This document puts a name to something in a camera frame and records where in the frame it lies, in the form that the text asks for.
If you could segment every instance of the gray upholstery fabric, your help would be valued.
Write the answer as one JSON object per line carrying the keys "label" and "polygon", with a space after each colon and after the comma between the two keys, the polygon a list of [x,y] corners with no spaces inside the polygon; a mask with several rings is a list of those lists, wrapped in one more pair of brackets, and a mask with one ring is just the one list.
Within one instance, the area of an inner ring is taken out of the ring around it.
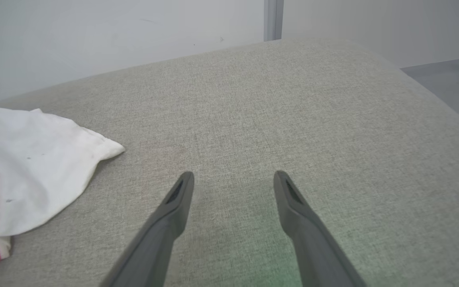
{"label": "gray upholstery fabric", "polygon": [[120,142],[78,200],[15,236],[0,286],[90,286],[182,171],[168,286],[300,285],[273,173],[289,173],[369,285],[459,286],[459,116],[357,45],[274,41],[12,98]]}

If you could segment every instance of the couch cushion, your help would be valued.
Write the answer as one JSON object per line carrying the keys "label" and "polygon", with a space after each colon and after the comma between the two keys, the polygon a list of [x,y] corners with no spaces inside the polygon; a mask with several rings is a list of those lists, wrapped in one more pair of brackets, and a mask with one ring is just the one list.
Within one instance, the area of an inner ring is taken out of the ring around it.
{"label": "couch cushion", "polygon": [[300,285],[273,174],[288,172],[369,285],[459,285],[459,115],[340,40],[133,67],[0,103],[120,142],[78,200],[15,236],[0,285],[98,285],[183,171],[166,285]]}

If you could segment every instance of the gray fabric couch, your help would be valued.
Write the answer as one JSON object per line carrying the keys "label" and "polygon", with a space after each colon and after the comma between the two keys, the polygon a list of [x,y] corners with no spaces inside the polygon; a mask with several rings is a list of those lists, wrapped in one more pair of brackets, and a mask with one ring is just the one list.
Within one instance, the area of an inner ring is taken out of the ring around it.
{"label": "gray fabric couch", "polygon": [[0,286],[98,285],[183,171],[167,286],[295,286],[273,174],[288,172],[368,285],[459,286],[459,115],[340,40],[279,40],[0,102],[120,142],[78,200],[15,236]]}

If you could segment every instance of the white wall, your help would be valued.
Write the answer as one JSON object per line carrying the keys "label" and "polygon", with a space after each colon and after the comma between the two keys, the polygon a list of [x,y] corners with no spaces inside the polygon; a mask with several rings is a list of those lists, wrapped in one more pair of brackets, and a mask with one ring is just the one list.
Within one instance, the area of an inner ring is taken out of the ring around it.
{"label": "white wall", "polygon": [[263,41],[263,0],[0,0],[0,99]]}
{"label": "white wall", "polygon": [[459,0],[286,0],[282,38],[348,38],[398,67],[459,59]]}

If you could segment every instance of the white towel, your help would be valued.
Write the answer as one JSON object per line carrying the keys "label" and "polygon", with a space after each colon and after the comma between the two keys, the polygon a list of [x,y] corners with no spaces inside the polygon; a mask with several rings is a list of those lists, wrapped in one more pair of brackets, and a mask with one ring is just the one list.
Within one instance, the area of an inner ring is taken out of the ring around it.
{"label": "white towel", "polygon": [[[0,108],[0,245],[62,211],[82,194],[99,161],[124,150],[67,118]],[[4,256],[9,247],[8,241]]]}

